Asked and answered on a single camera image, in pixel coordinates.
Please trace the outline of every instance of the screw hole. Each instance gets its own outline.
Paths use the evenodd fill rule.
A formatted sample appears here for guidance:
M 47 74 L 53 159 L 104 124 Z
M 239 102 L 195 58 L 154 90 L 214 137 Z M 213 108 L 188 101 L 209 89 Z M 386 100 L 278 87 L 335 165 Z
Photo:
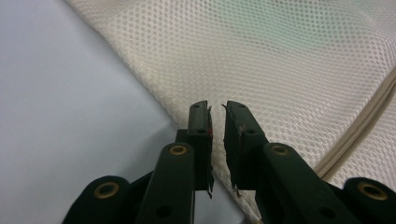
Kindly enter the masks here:
M 331 208 L 328 207 L 320 207 L 319 212 L 323 217 L 326 217 L 327 219 L 335 219 L 335 212 Z
M 172 208 L 169 205 L 163 205 L 157 208 L 155 214 L 157 217 L 169 217 L 172 214 Z

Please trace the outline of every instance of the cloth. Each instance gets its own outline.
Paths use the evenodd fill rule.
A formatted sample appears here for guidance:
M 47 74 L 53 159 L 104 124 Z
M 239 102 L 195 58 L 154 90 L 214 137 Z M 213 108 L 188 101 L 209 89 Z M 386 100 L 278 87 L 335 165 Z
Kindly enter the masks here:
M 231 192 L 220 106 L 227 100 L 247 105 L 270 142 L 294 147 L 324 176 L 394 86 L 391 0 L 68 1 L 181 128 L 189 105 L 213 105 L 212 163 Z M 235 199 L 259 220 L 254 192 L 242 194 Z

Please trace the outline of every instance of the beige mesh fabric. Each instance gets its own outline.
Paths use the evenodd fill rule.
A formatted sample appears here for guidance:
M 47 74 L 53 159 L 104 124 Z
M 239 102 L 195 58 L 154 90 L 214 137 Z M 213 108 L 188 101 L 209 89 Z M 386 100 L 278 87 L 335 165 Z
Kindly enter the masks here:
M 352 176 L 377 180 L 396 191 L 396 98 L 329 182 L 341 188 Z
M 315 167 L 340 150 L 334 146 L 379 87 L 394 85 L 384 85 L 396 65 L 393 0 L 69 2 L 180 127 L 191 104 L 213 105 L 213 165 L 229 189 L 220 106 L 227 100 L 247 105 L 270 141 Z M 252 195 L 237 201 L 258 220 Z

